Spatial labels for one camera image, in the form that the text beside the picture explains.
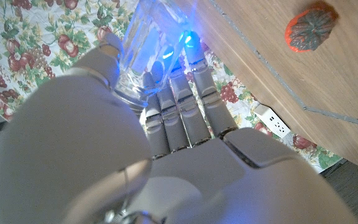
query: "floral pattern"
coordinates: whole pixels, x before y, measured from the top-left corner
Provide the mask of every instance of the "floral pattern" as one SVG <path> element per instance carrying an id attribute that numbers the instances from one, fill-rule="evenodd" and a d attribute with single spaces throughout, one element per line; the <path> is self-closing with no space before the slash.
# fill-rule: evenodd
<path id="1" fill-rule="evenodd" d="M 10 120 L 38 86 L 63 75 L 106 33 L 123 38 L 136 5 L 136 0 L 0 0 L 0 115 Z M 255 128 L 286 144 L 318 172 L 340 160 L 297 134 L 280 139 L 271 132 L 254 114 L 259 104 L 255 96 L 201 44 L 221 97 L 240 128 Z M 196 95 L 184 53 L 180 63 Z"/>

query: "blue light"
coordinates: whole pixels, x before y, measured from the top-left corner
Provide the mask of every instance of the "blue light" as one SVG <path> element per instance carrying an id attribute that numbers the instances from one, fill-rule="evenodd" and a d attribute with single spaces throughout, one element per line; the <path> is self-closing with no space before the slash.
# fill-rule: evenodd
<path id="1" fill-rule="evenodd" d="M 185 43 L 187 44 L 190 40 L 191 40 L 191 36 L 187 36 L 186 40 L 185 40 Z"/>
<path id="2" fill-rule="evenodd" d="M 180 37 L 179 37 L 179 42 L 180 42 L 180 41 L 181 41 L 181 39 L 183 38 L 183 34 L 185 34 L 185 32 L 184 32 L 184 31 L 180 34 Z"/>
<path id="3" fill-rule="evenodd" d="M 169 53 L 166 54 L 166 55 L 163 55 L 162 58 L 163 58 L 163 59 L 166 59 L 166 58 L 171 57 L 172 55 L 173 55 L 173 51 L 172 51 L 172 52 L 169 52 Z"/>

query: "orange object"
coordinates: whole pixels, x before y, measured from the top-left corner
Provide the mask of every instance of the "orange object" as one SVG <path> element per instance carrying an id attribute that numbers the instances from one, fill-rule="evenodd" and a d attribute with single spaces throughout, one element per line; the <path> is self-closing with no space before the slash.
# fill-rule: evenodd
<path id="1" fill-rule="evenodd" d="M 309 52 L 329 37 L 335 13 L 320 7 L 313 7 L 295 16 L 285 29 L 285 42 L 294 52 Z"/>

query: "glass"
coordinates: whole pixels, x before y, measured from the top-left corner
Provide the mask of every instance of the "glass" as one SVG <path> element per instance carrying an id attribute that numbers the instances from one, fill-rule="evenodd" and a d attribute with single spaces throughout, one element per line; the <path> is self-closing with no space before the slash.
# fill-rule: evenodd
<path id="1" fill-rule="evenodd" d="M 127 103 L 145 107 L 147 98 L 161 90 L 185 44 L 190 25 L 172 0 L 140 0 L 125 33 L 124 56 L 115 95 Z M 154 62 L 163 65 L 164 74 L 145 86 L 143 76 Z"/>

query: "white power strip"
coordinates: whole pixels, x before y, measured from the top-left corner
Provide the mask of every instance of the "white power strip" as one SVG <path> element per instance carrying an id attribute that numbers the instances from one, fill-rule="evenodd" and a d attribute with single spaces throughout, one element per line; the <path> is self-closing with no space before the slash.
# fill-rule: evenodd
<path id="1" fill-rule="evenodd" d="M 285 125 L 271 108 L 265 105 L 259 105 L 255 108 L 254 113 L 280 138 L 284 138 L 290 132 L 288 126 Z"/>

